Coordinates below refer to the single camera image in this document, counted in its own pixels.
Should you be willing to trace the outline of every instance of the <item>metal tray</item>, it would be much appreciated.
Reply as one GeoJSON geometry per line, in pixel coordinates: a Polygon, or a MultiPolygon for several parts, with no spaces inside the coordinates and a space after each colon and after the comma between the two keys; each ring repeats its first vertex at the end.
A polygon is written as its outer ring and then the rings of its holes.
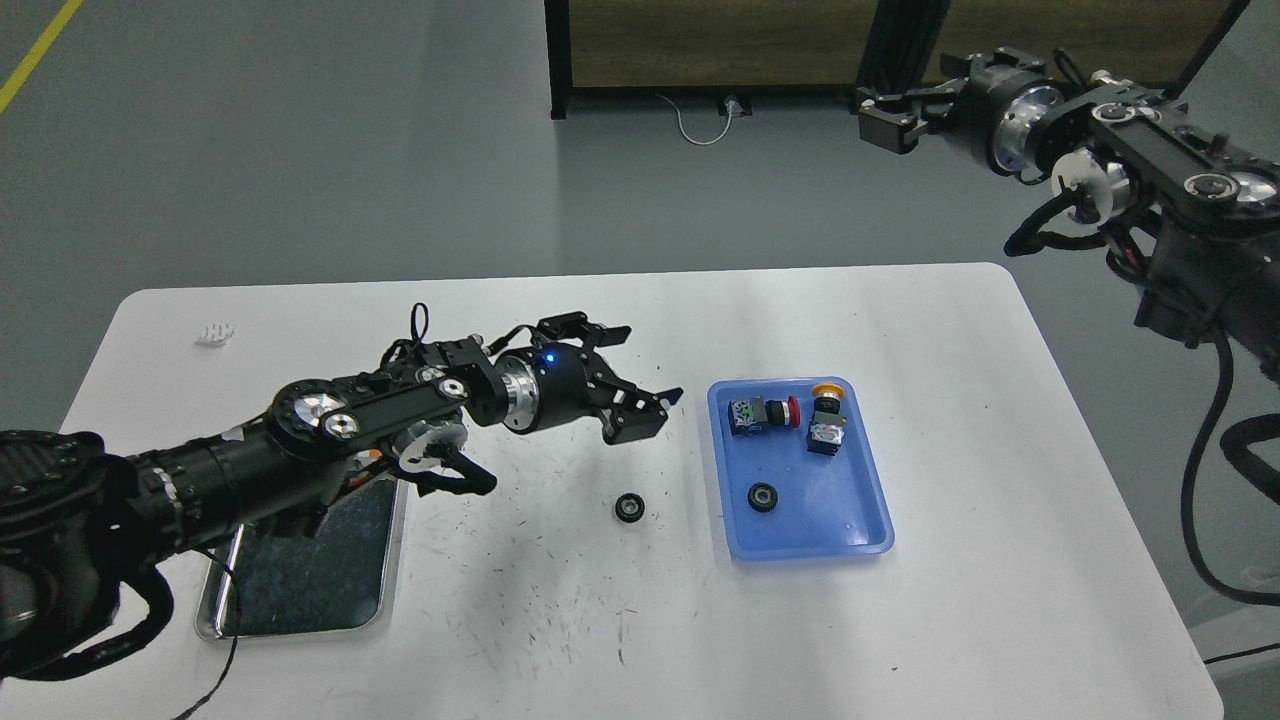
{"type": "MultiPolygon", "coordinates": [[[[403,483],[370,482],[329,510],[315,538],[259,537],[241,525],[214,555],[239,582],[239,637],[355,630],[372,623],[394,596],[404,523],[403,483]]],[[[196,612],[206,641],[236,630],[230,583],[209,564],[196,612]]]]}

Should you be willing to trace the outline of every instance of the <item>floor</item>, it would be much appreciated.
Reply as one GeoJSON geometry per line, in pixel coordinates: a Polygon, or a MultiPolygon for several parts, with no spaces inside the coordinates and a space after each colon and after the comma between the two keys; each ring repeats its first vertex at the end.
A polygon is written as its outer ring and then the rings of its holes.
{"type": "MultiPolygon", "coordinates": [[[[0,76],[59,6],[0,4],[0,76]]],[[[705,149],[659,101],[553,123],[541,23],[530,3],[87,0],[0,114],[0,425],[56,428],[115,306],[148,287],[993,261],[1184,620],[1233,610],[1196,578],[1176,510],[1212,352],[1133,328],[1097,254],[1004,258],[1043,192],[938,141],[861,143],[835,101],[760,99],[705,149]]],[[[1256,0],[1185,94],[1271,158],[1277,26],[1280,3],[1256,0]]],[[[709,106],[686,118],[719,131],[709,106]]],[[[1228,418],[1274,407],[1239,364],[1228,418]]],[[[1216,454],[1202,483],[1210,564],[1280,566],[1280,512],[1216,454]]]]}

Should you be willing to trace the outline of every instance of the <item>table surface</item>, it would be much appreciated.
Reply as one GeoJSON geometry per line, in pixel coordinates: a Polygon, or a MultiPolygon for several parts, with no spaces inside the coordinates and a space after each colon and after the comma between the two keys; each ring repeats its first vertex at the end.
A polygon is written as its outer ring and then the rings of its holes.
{"type": "MultiPolygon", "coordinates": [[[[605,355],[682,386],[658,437],[594,420],[472,429],[483,498],[411,497],[394,602],[371,626],[246,641],[204,717],[1194,717],[1217,692],[1009,274],[915,265],[143,291],[63,427],[118,454],[214,434],[283,384],[371,369],[431,307],[433,338],[582,309],[605,355]],[[236,327],[220,348],[193,340],[236,327]],[[897,533],[878,557],[730,559],[707,388],[833,374],[861,406],[897,533]],[[648,516],[612,516],[622,492],[648,516]]],[[[192,628],[206,562],[161,565],[174,621],[0,716],[168,717],[227,646],[192,628]]],[[[141,616],[127,598],[120,626],[141,616]]]]}

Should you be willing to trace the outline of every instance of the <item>black cable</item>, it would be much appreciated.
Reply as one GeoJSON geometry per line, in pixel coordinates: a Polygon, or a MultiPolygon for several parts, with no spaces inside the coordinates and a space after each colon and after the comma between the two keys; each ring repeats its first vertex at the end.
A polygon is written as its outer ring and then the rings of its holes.
{"type": "Polygon", "coordinates": [[[1084,73],[1080,72],[1080,67],[1075,64],[1071,54],[1066,51],[1065,47],[1053,49],[1053,64],[1057,65],[1059,72],[1062,77],[1074,85],[1080,92],[1089,88],[1089,81],[1084,78],[1084,73]]]}
{"type": "Polygon", "coordinates": [[[1107,241],[1101,232],[1074,236],[1042,231],[1036,233],[1034,241],[1042,247],[1051,247],[1053,250],[1097,250],[1098,247],[1107,246],[1107,241]]]}
{"type": "Polygon", "coordinates": [[[1036,187],[1037,184],[1041,184],[1042,182],[1047,181],[1051,177],[1053,177],[1053,173],[1043,173],[1043,174],[1037,176],[1037,177],[1034,177],[1032,179],[1023,178],[1021,173],[1015,173],[1014,174],[1014,178],[1016,178],[1019,183],[1021,183],[1021,184],[1024,184],[1027,187],[1036,187]]]}
{"type": "Polygon", "coordinates": [[[1229,652],[1226,655],[1219,655],[1217,657],[1210,657],[1208,660],[1204,661],[1204,665],[1212,665],[1215,662],[1221,662],[1224,660],[1235,660],[1236,657],[1248,657],[1249,655],[1258,655],[1271,650],[1280,650],[1280,643],[1251,647],[1249,650],[1242,650],[1239,652],[1229,652]]]}
{"type": "Polygon", "coordinates": [[[413,309],[408,311],[408,337],[413,341],[413,345],[422,345],[426,338],[426,331],[431,327],[431,311],[426,307],[426,302],[415,302],[413,309]],[[417,329],[417,310],[422,310],[422,329],[417,329]]]}
{"type": "Polygon", "coordinates": [[[183,710],[182,714],[174,717],[173,720],[187,720],[188,717],[195,715],[197,710],[204,707],[204,705],[209,702],[211,697],[214,697],[214,693],[218,692],[218,688],[223,687],[223,680],[227,679],[227,673],[229,673],[232,669],[232,661],[236,660],[236,647],[239,644],[239,621],[242,615],[242,607],[239,597],[239,582],[236,579],[236,571],[232,570],[230,566],[223,562],[221,560],[214,557],[212,552],[209,552],[202,547],[196,548],[196,552],[207,557],[214,565],[221,568],[223,573],[227,574],[227,579],[230,582],[232,594],[236,596],[236,602],[233,605],[236,607],[236,629],[232,630],[232,650],[230,652],[227,653],[227,665],[223,665],[223,673],[218,675],[218,682],[214,683],[212,689],[205,693],[205,697],[197,700],[195,705],[192,705],[187,710],[183,710]]]}
{"type": "Polygon", "coordinates": [[[1217,443],[1236,473],[1244,475],[1271,502],[1280,503],[1280,470],[1249,450],[1253,443],[1276,438],[1280,438],[1280,414],[1272,413],[1240,420],[1226,428],[1217,443]]]}
{"type": "Polygon", "coordinates": [[[1023,220],[1023,224],[1018,225],[1014,234],[1009,236],[1009,242],[1005,243],[1005,255],[1018,258],[1020,255],[1032,255],[1043,250],[1044,246],[1036,241],[1036,234],[1039,233],[1039,229],[1060,213],[1074,208],[1075,204],[1084,196],[1084,186],[1065,188],[1061,193],[1050,199],[1048,202],[1033,210],[1032,214],[1023,220]]]}
{"type": "Polygon", "coordinates": [[[173,593],[164,575],[154,566],[124,579],[147,603],[147,616],[119,635],[68,655],[31,673],[18,675],[26,680],[69,680],[123,660],[142,650],[160,634],[173,618],[173,593]]]}
{"type": "Polygon", "coordinates": [[[1217,389],[1213,392],[1213,401],[1208,406],[1204,421],[1201,423],[1199,433],[1197,433],[1196,442],[1192,443],[1190,455],[1187,457],[1187,468],[1183,470],[1183,493],[1181,500],[1179,501],[1179,510],[1183,519],[1183,542],[1187,544],[1187,555],[1190,556],[1192,565],[1208,587],[1236,602],[1247,602],[1249,605],[1280,605],[1280,593],[1247,591],[1231,587],[1220,580],[1204,562],[1204,556],[1201,553],[1199,548],[1199,541],[1196,538],[1196,475],[1199,471],[1199,464],[1201,459],[1204,456],[1204,448],[1208,446],[1208,438],[1213,434],[1213,428],[1217,425],[1217,420],[1222,416],[1222,410],[1226,407],[1226,400],[1231,395],[1231,380],[1235,375],[1235,364],[1231,359],[1231,346],[1229,345],[1226,336],[1217,328],[1210,329],[1208,336],[1213,341],[1213,347],[1217,348],[1217,389]]]}
{"type": "Polygon", "coordinates": [[[529,331],[529,334],[531,337],[538,333],[538,329],[535,327],[532,327],[532,325],[525,325],[525,324],[516,325],[516,327],[511,328],[511,331],[507,334],[504,334],[504,336],[499,337],[498,340],[490,342],[489,346],[484,348],[484,354],[489,355],[489,356],[493,356],[493,355],[495,355],[498,352],[502,352],[507,347],[507,345],[517,334],[520,334],[520,331],[529,331]]]}
{"type": "Polygon", "coordinates": [[[1187,316],[1197,320],[1198,325],[1204,328],[1204,333],[1213,342],[1213,347],[1217,350],[1217,388],[1213,391],[1213,400],[1204,414],[1204,420],[1196,434],[1196,441],[1192,442],[1192,450],[1187,455],[1187,466],[1183,469],[1183,489],[1179,498],[1183,543],[1187,546],[1187,555],[1190,557],[1196,573],[1204,580],[1204,584],[1224,597],[1248,605],[1280,606],[1280,593],[1247,591],[1231,587],[1220,580],[1210,570],[1208,564],[1204,562],[1204,555],[1201,553],[1199,548],[1199,539],[1196,537],[1196,480],[1199,474],[1201,460],[1204,457],[1204,448],[1208,447],[1208,439],[1213,434],[1213,428],[1217,427],[1217,421],[1222,418],[1222,410],[1226,409],[1226,401],[1231,396],[1231,383],[1235,379],[1235,360],[1231,357],[1230,341],[1228,341],[1226,334],[1220,328],[1212,325],[1217,307],[1212,313],[1197,309],[1196,302],[1188,300],[1176,290],[1124,269],[1120,266],[1120,260],[1110,252],[1107,254],[1107,268],[1120,279],[1158,295],[1161,301],[1167,302],[1187,314],[1187,316]]]}

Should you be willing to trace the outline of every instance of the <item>plastic tray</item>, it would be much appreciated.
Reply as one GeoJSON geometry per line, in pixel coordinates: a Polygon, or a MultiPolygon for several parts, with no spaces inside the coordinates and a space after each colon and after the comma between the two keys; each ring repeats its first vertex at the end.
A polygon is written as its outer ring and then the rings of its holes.
{"type": "Polygon", "coordinates": [[[893,546],[893,524],[849,382],[835,377],[721,380],[707,391],[707,405],[724,532],[735,559],[874,555],[893,546]],[[849,424],[844,446],[835,456],[805,447],[813,414],[810,389],[820,382],[837,383],[847,393],[841,414],[849,424]],[[799,428],[768,427],[744,437],[730,433],[730,401],[756,396],[786,400],[788,395],[800,401],[799,428]],[[778,503],[768,512],[758,512],[746,502],[748,489],[760,482],[778,492],[778,503]]]}

